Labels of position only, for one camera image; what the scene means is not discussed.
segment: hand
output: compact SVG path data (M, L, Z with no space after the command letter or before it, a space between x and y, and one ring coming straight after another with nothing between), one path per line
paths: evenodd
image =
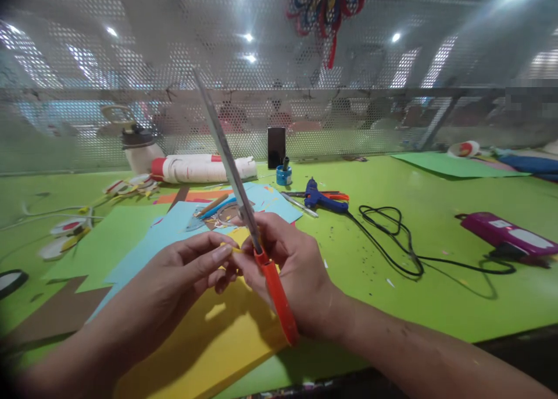
M270 259L281 269L280 279L301 333L335 339L341 331L344 295L327 274L316 240L275 213L256 213L256 222ZM266 280L255 263L252 239L233 253L246 284L273 308Z
M89 325L131 366L154 352L194 302L210 287L222 293L236 280L228 264L238 245L228 236L205 232L161 250Z

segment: blue glue gun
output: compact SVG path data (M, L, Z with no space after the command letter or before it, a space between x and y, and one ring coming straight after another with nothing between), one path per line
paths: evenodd
M306 192L304 193L304 205L310 209L319 204L327 210L335 213L346 213L349 210L349 203L336 202L325 197L318 191L318 184L315 182L314 177L308 180L306 184Z

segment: metal bar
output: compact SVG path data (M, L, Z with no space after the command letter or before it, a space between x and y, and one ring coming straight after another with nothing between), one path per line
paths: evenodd
M418 150L423 151L426 150L426 148L430 148L430 146L432 145L432 141L434 140L434 137L436 136L440 128L448 119L449 115L455 108L459 99L460 97L455 96L451 99L451 101L447 102L447 104L440 107L438 113L436 114L436 116L434 116L432 122L430 122L428 129L426 129L423 138L419 142Z
M230 94L230 90L211 90L207 94L212 99L218 101L231 100L232 102L266 102L270 97L276 96L275 90L253 90L235 91ZM494 98L504 97L506 88L385 88L385 89L312 89L312 100L330 100L332 98L377 98L377 97L398 97L412 99L419 97L484 97L494 95ZM125 100L135 101L161 101L170 102L199 102L197 90L175 90L175 89L154 89L143 90L95 90L95 89L56 89L56 88L0 88L0 102L44 102L50 100ZM307 89L281 90L282 98L285 100L308 100Z

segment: blue cup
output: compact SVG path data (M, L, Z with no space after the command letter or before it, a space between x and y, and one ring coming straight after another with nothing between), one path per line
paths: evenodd
M292 183L292 168L288 167L286 171L283 171L283 166L277 167L277 184L279 185L291 185Z

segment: smartphone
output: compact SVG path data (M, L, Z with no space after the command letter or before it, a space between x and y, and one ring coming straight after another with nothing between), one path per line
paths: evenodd
M283 164L287 153L285 128L267 128L267 168L275 170Z

